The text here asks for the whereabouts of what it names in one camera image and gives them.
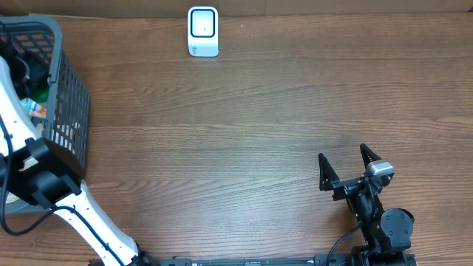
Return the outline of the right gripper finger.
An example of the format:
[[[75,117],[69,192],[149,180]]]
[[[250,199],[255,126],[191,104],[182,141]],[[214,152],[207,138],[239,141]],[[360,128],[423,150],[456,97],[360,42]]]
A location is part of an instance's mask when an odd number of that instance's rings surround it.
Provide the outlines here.
[[[321,191],[331,191],[334,189],[334,185],[339,183],[339,177],[323,153],[318,155],[318,161],[320,172],[319,189]]]
[[[365,169],[369,168],[370,163],[377,163],[378,161],[381,161],[381,158],[375,152],[373,152],[365,143],[362,143],[360,145],[360,152]]]

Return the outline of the orange tissue packet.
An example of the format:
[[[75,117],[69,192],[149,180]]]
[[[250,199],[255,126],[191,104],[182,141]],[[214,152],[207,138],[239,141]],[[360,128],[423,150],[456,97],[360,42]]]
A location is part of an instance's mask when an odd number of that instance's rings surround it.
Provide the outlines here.
[[[21,99],[23,110],[29,117],[47,118],[47,109],[29,98]]]

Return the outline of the beige powder pouch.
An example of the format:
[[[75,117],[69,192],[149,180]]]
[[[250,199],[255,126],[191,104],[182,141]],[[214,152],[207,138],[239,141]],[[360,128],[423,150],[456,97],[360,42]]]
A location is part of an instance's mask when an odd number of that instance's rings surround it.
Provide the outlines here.
[[[35,128],[36,128],[36,130],[38,131],[39,134],[43,134],[43,131],[45,130],[43,123],[38,123],[35,126]]]

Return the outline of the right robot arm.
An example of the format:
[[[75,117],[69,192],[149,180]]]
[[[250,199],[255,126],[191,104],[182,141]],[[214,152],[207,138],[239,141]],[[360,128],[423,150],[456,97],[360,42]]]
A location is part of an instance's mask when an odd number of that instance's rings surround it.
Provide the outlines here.
[[[345,200],[355,215],[357,225],[343,235],[326,255],[314,256],[315,265],[416,265],[411,248],[414,216],[405,209],[385,210],[378,195],[395,174],[394,166],[379,157],[366,144],[360,145],[365,171],[359,177],[342,181],[320,153],[319,189],[332,191],[333,200]],[[355,246],[349,254],[335,255],[337,247],[356,231],[361,231],[365,244]]]

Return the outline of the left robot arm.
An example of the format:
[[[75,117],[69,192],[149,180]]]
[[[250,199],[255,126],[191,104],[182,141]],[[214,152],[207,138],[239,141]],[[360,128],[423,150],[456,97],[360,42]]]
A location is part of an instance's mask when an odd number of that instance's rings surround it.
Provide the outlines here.
[[[21,231],[1,219],[13,236],[29,233],[51,215],[62,218],[99,255],[104,265],[155,265],[105,214],[84,180],[80,152],[72,134],[80,124],[65,125],[58,137],[43,137],[18,98],[6,60],[1,60],[1,208],[8,194],[46,209],[45,215]]]

